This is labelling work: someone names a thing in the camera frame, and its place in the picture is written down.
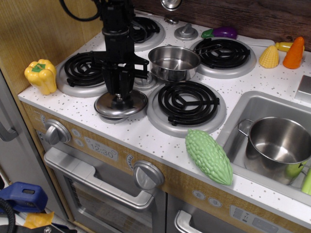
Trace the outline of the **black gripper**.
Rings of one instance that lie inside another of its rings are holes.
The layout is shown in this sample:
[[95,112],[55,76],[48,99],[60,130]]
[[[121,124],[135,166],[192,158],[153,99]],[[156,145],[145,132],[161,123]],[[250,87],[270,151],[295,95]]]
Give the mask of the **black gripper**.
[[105,51],[91,51],[90,57],[101,62],[108,92],[126,97],[133,89],[135,78],[147,79],[149,62],[135,54],[131,30],[103,30],[102,34]]

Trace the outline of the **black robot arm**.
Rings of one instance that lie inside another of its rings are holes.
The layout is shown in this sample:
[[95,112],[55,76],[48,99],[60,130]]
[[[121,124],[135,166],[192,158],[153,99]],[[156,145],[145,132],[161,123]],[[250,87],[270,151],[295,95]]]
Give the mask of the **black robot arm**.
[[134,5],[130,0],[95,0],[97,13],[89,18],[79,18],[67,8],[64,11],[78,21],[92,21],[97,18],[103,22],[106,51],[89,52],[91,61],[102,65],[101,73],[108,92],[126,98],[133,90],[136,77],[147,78],[149,61],[135,54],[133,39]]

